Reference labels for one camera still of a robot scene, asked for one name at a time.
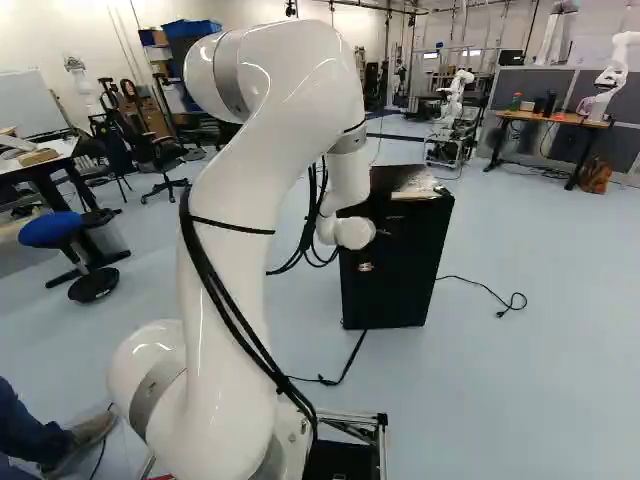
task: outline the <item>white robotic arm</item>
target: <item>white robotic arm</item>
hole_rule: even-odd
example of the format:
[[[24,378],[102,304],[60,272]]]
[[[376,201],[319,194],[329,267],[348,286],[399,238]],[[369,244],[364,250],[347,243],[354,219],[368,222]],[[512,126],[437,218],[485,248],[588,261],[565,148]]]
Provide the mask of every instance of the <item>white robotic arm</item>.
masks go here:
[[[613,56],[605,71],[595,81],[596,87],[604,91],[594,97],[583,99],[577,109],[578,113],[588,115],[592,121],[602,121],[609,102],[626,85],[629,74],[628,47],[640,45],[640,32],[618,33],[611,41]]]
[[[475,76],[471,72],[460,69],[456,72],[451,81],[449,88],[438,88],[437,92],[445,92],[447,101],[441,107],[440,118],[438,124],[443,125],[447,129],[453,128],[453,123],[462,112],[462,97],[464,95],[465,85],[472,83]]]
[[[264,346],[261,357],[268,355],[269,234],[291,185],[325,152],[333,190],[321,207],[319,235],[350,248],[373,238],[368,220],[335,218],[337,209],[369,195],[361,85],[342,37],[306,20],[199,40],[186,57],[185,81],[210,114],[244,125],[183,197],[183,320],[153,322],[125,340],[108,386],[121,414],[177,478],[257,479],[265,462],[278,464],[282,445],[274,433],[282,419],[276,386],[241,348],[247,336],[235,336],[229,318],[244,318]],[[206,267],[222,283],[209,285],[214,274],[203,274]],[[274,468],[276,478],[295,475]]]

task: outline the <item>bottle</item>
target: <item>bottle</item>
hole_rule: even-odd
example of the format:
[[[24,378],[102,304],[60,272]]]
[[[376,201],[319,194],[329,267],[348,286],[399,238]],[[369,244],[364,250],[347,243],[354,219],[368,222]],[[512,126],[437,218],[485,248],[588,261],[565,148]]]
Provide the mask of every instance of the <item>bottle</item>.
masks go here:
[[[543,117],[551,116],[554,108],[556,107],[557,98],[558,98],[558,93],[555,90],[547,90],[547,100],[544,106],[544,112],[542,112]]]
[[[511,110],[512,112],[517,112],[520,110],[520,105],[522,104],[522,92],[516,92],[513,94],[513,98],[511,99],[511,103],[507,107],[507,110]]]

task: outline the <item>black cabinet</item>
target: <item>black cabinet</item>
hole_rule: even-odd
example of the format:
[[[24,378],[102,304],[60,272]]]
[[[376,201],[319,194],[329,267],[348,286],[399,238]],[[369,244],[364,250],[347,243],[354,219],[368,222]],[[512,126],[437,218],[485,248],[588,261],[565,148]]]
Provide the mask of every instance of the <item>black cabinet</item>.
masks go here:
[[[445,188],[421,186],[425,172],[422,165],[374,167],[369,199],[339,212],[368,217],[377,228],[364,250],[340,249],[344,328],[425,324],[455,202]]]

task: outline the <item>jeans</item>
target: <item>jeans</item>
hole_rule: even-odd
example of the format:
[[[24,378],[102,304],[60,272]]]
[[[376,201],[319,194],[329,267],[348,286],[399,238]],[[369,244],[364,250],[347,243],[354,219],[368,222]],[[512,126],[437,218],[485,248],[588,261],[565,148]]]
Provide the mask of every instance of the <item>jeans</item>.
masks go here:
[[[0,377],[0,452],[29,462],[54,465],[70,450],[71,432],[55,422],[41,424]]]

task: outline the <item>shoe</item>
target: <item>shoe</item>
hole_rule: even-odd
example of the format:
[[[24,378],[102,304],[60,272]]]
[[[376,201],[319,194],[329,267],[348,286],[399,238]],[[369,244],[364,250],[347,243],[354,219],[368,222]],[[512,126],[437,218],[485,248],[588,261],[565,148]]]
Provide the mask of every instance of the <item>shoe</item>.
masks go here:
[[[117,416],[106,411],[89,420],[71,427],[69,432],[73,436],[71,446],[67,454],[53,465],[40,465],[42,477],[46,480],[55,480],[68,473],[74,465],[77,465],[95,446],[104,439],[117,423]]]

